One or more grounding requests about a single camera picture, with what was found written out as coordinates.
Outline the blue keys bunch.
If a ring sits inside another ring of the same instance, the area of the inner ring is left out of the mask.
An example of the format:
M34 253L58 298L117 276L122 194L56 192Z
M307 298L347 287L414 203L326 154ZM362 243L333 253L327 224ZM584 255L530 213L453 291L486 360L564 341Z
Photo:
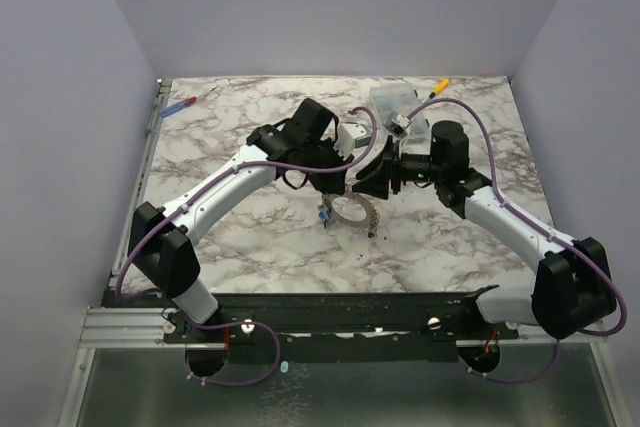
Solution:
M333 217L334 217L334 210L331 203L323 202L317 207L317 209L318 209L318 217L320 222L322 223L322 226L324 228L327 228L333 221Z

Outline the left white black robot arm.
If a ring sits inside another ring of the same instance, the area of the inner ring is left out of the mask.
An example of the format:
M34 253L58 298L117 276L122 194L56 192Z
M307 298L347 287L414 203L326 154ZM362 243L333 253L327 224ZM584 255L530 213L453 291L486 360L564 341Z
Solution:
M195 248L224 215L295 167L323 194L345 190L355 135L320 103L305 99L293 116L254 129L218 171L178 198L133 214L128 261L188 317L186 329L206 342L220 332L218 302L200 278Z

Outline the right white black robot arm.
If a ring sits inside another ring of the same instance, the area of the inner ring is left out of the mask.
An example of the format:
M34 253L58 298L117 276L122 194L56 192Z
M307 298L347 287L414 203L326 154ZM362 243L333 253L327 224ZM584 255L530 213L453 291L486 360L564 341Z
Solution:
M616 310L604 247L591 237L576 240L553 230L509 203L492 180L471 167L469 139L459 123L436 123L427 155L404 153L388 138L357 173L353 190L386 200L413 182L433 185L445 207L495 236L535 275L527 288L479 290L475 304L459 314L467 336L481 338L495 324L511 322L539 326L562 340Z

